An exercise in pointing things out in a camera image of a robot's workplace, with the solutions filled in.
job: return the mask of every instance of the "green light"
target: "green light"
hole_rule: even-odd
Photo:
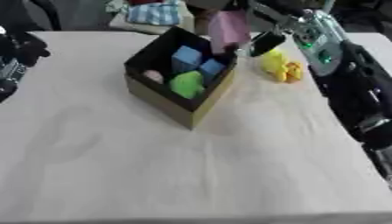
[[[310,43],[304,43],[303,44],[304,48],[311,48],[312,46],[313,46],[313,44],[310,44]]]
[[[329,54],[329,52],[327,50],[323,50],[318,54],[318,59],[321,61],[321,63],[323,64],[328,64],[330,63],[333,58],[331,57],[331,55]]]

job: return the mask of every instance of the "pink cube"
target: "pink cube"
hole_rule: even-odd
[[[250,41],[250,29],[245,11],[217,12],[208,26],[208,35],[212,38],[213,53],[224,53],[227,46],[247,43]]]

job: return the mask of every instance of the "blue block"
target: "blue block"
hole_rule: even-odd
[[[171,56],[172,70],[175,74],[193,71],[200,65],[201,59],[201,52],[183,45]]]
[[[214,76],[219,74],[224,68],[225,66],[215,59],[209,59],[200,66],[199,70],[203,74],[205,84],[208,84]]]

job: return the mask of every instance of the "yellow toy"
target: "yellow toy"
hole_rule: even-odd
[[[289,61],[283,52],[276,48],[260,57],[262,70],[271,74],[278,82],[292,83],[303,77],[301,63]]]

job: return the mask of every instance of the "cardboard box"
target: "cardboard box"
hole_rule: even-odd
[[[214,58],[227,66],[214,77],[203,94],[191,100],[172,92],[168,85],[176,75],[172,73],[172,55],[181,46],[201,51],[203,62]],[[193,129],[232,84],[235,63],[236,57],[233,54],[213,56],[208,40],[173,27],[125,62],[125,79],[133,95],[160,109],[187,128]],[[164,85],[143,76],[146,70],[159,71],[164,76]]]

